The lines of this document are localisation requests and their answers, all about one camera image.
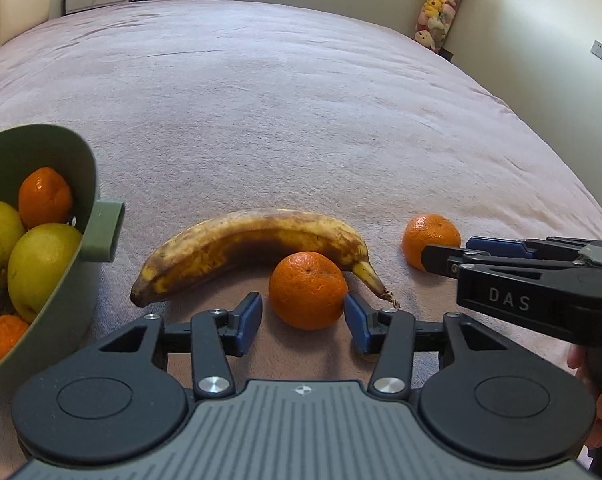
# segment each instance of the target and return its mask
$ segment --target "green bucket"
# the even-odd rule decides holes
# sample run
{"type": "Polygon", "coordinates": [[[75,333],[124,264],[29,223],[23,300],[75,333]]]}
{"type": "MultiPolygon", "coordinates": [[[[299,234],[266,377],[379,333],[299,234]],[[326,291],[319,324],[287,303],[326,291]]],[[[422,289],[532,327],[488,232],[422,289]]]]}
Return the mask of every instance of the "green bucket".
{"type": "MultiPolygon", "coordinates": [[[[81,245],[56,290],[25,335],[0,361],[0,398],[33,374],[74,352],[90,325],[100,264],[116,252],[125,205],[101,200],[94,154],[76,133],[52,124],[28,124],[0,132],[0,200],[17,206],[18,189],[38,168],[58,171],[72,188],[81,245]]],[[[0,314],[12,313],[0,290],[0,314]]]]}

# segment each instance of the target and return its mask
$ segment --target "orange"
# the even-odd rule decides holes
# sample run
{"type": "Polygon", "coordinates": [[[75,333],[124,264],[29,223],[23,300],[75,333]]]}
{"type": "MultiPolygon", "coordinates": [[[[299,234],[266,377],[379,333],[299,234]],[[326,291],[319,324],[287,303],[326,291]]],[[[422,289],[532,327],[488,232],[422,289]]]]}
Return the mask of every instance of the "orange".
{"type": "Polygon", "coordinates": [[[28,327],[29,325],[20,317],[10,314],[0,316],[0,360],[14,348],[28,327]]]}
{"type": "Polygon", "coordinates": [[[283,322],[319,330],[343,314],[348,284],[333,262],[319,253],[296,253],[277,265],[270,277],[270,305],[283,322]]]}
{"type": "Polygon", "coordinates": [[[455,225],[441,215],[429,213],[414,216],[408,222],[401,242],[406,262],[425,270],[421,263],[421,252],[426,245],[461,247],[461,235],[455,225]]]}
{"type": "Polygon", "coordinates": [[[41,224],[65,224],[73,206],[70,186],[52,168],[36,170],[18,190],[18,213],[27,229],[41,224]]]}

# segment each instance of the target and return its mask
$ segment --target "overripe banana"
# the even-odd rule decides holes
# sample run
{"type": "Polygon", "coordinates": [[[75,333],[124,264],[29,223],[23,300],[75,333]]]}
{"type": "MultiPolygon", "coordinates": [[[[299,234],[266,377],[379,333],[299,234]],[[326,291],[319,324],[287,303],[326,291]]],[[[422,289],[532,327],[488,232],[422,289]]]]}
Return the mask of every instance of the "overripe banana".
{"type": "Polygon", "coordinates": [[[358,276],[376,296],[396,304],[352,227],[329,216],[289,209],[238,211],[193,225],[150,255],[130,299],[136,306],[164,301],[230,269],[276,264],[302,251],[323,254],[358,276]]]}

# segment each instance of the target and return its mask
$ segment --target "human hand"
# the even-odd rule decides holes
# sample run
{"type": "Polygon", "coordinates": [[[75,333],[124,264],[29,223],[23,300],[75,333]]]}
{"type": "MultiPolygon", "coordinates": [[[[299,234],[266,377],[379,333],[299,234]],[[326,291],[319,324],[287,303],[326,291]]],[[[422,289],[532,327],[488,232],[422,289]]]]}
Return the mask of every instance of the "human hand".
{"type": "Polygon", "coordinates": [[[595,386],[590,378],[588,363],[586,361],[586,349],[582,346],[570,347],[568,352],[568,368],[577,370],[574,375],[588,388],[597,402],[597,420],[595,420],[592,431],[585,441],[588,449],[602,446],[602,392],[595,386]]]}

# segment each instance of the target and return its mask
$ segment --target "gray ribbed panel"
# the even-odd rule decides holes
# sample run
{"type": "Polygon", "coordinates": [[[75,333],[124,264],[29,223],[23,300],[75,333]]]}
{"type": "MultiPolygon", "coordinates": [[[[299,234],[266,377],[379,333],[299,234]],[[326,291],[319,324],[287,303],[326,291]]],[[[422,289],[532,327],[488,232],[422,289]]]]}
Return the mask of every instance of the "gray ribbed panel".
{"type": "Polygon", "coordinates": [[[251,381],[241,396],[202,403],[183,432],[137,462],[63,470],[39,462],[18,480],[585,480],[576,463],[495,471],[449,455],[396,402],[357,382],[251,381]],[[312,391],[300,395],[297,386],[312,391]]]}

